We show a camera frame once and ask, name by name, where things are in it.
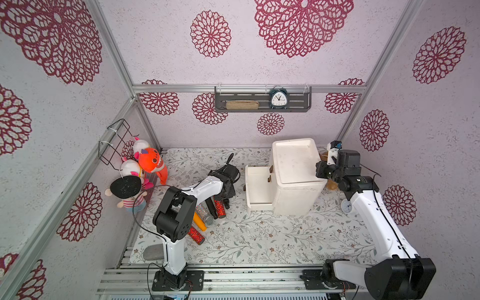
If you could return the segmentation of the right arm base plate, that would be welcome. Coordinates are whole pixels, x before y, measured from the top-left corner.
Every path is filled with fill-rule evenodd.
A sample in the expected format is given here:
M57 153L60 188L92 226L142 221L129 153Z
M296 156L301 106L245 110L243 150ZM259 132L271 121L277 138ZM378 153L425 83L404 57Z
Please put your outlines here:
M335 276L333 263L343 259L327 259L321 269L304 269L300 279L307 290L349 290L356 288L352 282L343 281Z

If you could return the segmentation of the glitter silver microphone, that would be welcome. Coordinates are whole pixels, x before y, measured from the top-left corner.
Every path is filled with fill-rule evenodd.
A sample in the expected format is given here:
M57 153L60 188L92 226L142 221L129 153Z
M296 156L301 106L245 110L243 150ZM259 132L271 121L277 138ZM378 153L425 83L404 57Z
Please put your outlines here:
M213 215L202 204L196 206L196 212L206 226L214 224L215 219Z

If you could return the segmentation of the red glitter microphone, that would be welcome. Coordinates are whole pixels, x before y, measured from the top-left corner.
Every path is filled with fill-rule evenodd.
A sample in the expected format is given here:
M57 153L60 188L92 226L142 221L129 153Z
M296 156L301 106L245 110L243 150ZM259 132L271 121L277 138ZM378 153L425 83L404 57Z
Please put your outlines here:
M223 219L226 217L226 210L223 201L221 200L214 200L216 214L219 219Z
M202 245L205 242L205 237L193 226L190 227L188 235L197 245Z

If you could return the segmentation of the orange microphone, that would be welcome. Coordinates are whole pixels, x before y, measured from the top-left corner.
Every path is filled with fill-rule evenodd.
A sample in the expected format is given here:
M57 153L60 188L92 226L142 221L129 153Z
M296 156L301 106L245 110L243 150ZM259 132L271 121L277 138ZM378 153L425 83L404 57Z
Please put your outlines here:
M194 213L193 221L194 221L195 225L196 225L201 231L206 231L206 230L207 230L207 227L206 227L205 223L204 223L203 220L200 218L200 216L198 215L197 212Z

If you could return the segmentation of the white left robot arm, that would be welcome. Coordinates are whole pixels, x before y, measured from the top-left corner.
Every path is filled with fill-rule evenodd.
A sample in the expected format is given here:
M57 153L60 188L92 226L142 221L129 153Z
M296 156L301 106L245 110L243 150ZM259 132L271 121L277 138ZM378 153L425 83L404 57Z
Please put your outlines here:
M237 167L226 163L211 170L202 181L189 187L170 186L152 219L154 235L164 243L161 274L171 282L186 278L184 238L191 229L196 207L205 201L224 200L235 195L234 184L240 179Z

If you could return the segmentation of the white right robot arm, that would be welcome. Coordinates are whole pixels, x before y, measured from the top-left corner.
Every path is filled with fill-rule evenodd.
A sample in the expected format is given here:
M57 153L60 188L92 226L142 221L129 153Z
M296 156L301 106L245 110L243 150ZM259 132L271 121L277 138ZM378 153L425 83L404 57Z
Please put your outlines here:
M420 300L436 274L434 262L421 257L401 233L388 212L374 178L361 174L360 153L334 147L326 161L316 165L316 176L337 183L358 213L377 251L377 264L327 259L322 283L333 288L341 283L364 287L375 300Z

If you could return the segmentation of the white three-drawer cabinet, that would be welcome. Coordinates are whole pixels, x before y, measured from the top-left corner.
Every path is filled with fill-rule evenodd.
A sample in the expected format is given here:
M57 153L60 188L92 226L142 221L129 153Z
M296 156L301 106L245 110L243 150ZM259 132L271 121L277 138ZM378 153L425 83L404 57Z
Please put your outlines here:
M324 190L327 180L316 177L320 154L311 138L276 141L266 166L246 166L247 212L272 211L280 216L304 216Z

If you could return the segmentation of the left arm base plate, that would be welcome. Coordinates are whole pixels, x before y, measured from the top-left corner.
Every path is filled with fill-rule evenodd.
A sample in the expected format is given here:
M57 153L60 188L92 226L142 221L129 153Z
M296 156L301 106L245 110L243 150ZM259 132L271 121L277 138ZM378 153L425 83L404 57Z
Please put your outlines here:
M205 282L205 272L196 271L187 266L178 274L173 275L164 268L156 271L153 279L153 291L202 291Z

